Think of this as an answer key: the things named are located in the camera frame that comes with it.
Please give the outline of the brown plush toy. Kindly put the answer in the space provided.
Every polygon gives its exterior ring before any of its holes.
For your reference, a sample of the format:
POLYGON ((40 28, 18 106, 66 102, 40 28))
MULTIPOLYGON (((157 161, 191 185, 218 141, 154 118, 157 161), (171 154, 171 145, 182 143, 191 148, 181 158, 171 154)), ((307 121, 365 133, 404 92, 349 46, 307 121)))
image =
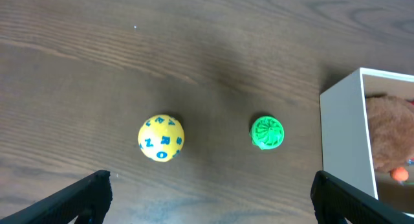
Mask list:
POLYGON ((389 173, 413 158, 413 104, 397 96, 365 100, 373 168, 389 173))

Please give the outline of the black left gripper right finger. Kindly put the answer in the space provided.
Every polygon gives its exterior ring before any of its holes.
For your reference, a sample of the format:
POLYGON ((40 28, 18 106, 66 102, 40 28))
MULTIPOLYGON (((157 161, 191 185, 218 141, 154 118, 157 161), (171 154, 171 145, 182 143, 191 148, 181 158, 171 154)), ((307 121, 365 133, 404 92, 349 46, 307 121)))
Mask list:
POLYGON ((413 218, 330 173, 316 172, 310 198, 319 224, 413 224, 413 218))

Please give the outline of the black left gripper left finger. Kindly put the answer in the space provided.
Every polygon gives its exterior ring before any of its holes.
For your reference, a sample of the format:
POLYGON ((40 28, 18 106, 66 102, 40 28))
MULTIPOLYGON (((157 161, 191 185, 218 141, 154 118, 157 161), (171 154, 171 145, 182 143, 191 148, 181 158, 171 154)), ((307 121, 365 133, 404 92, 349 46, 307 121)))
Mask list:
POLYGON ((98 170, 55 194, 1 219, 1 223, 103 223, 113 200, 110 175, 107 170, 98 170))

